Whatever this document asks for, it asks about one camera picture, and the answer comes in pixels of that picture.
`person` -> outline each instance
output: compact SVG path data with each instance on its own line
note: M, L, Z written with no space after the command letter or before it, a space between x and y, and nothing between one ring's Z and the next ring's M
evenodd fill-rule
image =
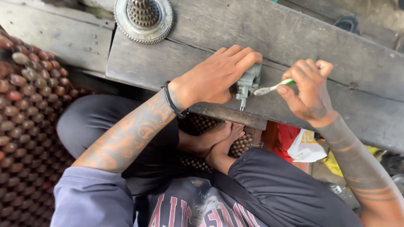
M51 226L404 226L398 188L332 108L330 63L297 61L282 80L295 80L298 95L288 86L277 92L333 150L362 206L360 218L322 183L269 151L229 157L244 135L241 125L224 122L199 137L178 130L174 111L232 100L229 87L254 63L262 63L262 55L251 48L221 48L171 81L169 98L162 89L143 104L109 95L74 102L57 132L77 160L55 186ZM183 151L205 157L218 172L181 165L176 155Z

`red cloth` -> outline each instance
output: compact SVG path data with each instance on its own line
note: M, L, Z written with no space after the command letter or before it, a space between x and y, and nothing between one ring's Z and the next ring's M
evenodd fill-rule
M296 139L297 135L299 135L300 129L281 123L277 123L277 125L279 128L278 139L281 146L275 147L274 153L282 157L289 163L292 163L293 159L289 156L288 149L292 145L293 141Z

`white plastic bag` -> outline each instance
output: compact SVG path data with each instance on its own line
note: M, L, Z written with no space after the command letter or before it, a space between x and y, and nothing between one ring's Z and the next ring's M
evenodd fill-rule
M300 130L288 154L294 162L315 162L327 156L324 148L314 139L314 132L306 129Z

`hand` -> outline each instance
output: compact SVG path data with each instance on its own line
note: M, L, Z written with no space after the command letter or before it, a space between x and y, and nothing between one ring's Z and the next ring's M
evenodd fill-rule
M327 76L333 65L319 60L298 60L287 70L282 80L292 78L299 89L299 94L286 85L276 90L288 103L290 110L299 118L309 122L313 127L324 127L330 124L338 114L331 106L327 91Z
M185 107L198 102L226 103L234 98L229 92L230 86L254 63L262 63L262 55L249 47L221 48L189 72L175 78L168 89L181 94L178 98Z

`purple sleeve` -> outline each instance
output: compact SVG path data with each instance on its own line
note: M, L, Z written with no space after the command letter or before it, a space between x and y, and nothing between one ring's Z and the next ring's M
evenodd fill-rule
M121 174L70 167L53 193L51 227L133 226L134 203Z

